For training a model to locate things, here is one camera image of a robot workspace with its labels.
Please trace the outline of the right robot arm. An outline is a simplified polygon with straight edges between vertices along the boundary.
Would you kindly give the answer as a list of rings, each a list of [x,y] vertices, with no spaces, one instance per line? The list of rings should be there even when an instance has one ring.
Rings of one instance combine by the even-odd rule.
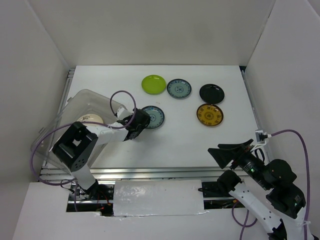
[[[263,226],[270,240],[315,240],[305,215],[307,201],[295,184],[297,175],[282,159],[265,164],[252,153],[253,140],[240,144],[219,144],[209,148],[209,154],[221,169],[229,166],[217,179],[217,189],[223,196],[236,198]],[[267,201],[278,213],[273,213],[246,186],[234,169],[240,167],[263,190]]]

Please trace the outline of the blue patterned plate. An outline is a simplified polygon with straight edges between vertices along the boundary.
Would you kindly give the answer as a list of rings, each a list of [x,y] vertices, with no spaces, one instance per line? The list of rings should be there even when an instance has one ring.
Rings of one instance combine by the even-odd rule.
[[[165,121],[164,112],[157,106],[149,105],[142,108],[150,116],[150,123],[146,127],[147,129],[159,128]]]
[[[188,81],[177,78],[167,84],[166,90],[175,99],[185,99],[191,94],[192,86]]]

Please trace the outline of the clear plastic bin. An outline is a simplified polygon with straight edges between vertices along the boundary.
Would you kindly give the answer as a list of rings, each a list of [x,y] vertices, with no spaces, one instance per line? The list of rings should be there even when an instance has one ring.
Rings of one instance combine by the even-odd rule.
[[[94,91],[88,89],[80,90],[74,97],[68,100],[67,104],[57,116],[40,131],[39,136],[31,145],[31,150],[35,151],[35,155],[39,158],[70,174],[71,172],[67,166],[52,152],[55,143],[65,133],[68,127],[66,126],[51,133],[45,139],[42,139],[42,137],[60,126],[77,122],[78,118],[86,114],[99,115],[104,121],[104,123],[82,122],[91,132],[95,130],[95,127],[102,128],[105,125],[111,125],[118,120],[114,113],[116,113],[120,107],[126,108],[123,104],[115,100],[110,100]]]

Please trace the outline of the black plate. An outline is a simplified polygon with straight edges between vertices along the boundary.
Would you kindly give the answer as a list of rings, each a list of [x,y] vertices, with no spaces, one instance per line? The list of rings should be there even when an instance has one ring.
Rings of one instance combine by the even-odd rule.
[[[225,98],[224,90],[216,84],[205,84],[199,90],[200,98],[208,104],[219,104]]]

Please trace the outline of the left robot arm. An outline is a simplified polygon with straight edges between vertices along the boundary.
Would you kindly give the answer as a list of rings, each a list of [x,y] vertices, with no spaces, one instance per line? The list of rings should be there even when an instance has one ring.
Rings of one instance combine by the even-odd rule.
[[[125,108],[117,110],[118,121],[105,126],[100,123],[70,125],[52,148],[53,154],[67,167],[81,187],[81,194],[92,200],[99,194],[99,183],[88,166],[96,146],[135,139],[151,122],[151,117],[142,109],[130,114]]]

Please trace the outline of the green plate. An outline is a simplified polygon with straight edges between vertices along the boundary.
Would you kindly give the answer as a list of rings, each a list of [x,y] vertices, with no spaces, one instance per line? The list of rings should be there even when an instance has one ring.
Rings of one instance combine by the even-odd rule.
[[[141,81],[142,89],[150,95],[161,94],[166,89],[167,83],[162,76],[159,75],[148,75]]]

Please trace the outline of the yellow brown patterned plate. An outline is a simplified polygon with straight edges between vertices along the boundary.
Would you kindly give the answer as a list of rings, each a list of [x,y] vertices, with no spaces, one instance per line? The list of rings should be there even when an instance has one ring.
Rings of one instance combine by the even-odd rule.
[[[217,105],[202,104],[196,110],[197,119],[207,127],[216,127],[224,120],[224,113]]]

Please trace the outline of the cream plate with flower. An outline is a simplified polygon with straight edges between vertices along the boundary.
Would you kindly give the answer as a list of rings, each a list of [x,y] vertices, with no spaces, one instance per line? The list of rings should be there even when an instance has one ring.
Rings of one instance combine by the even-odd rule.
[[[95,122],[103,124],[104,120],[97,114],[88,113],[77,119],[78,122]]]

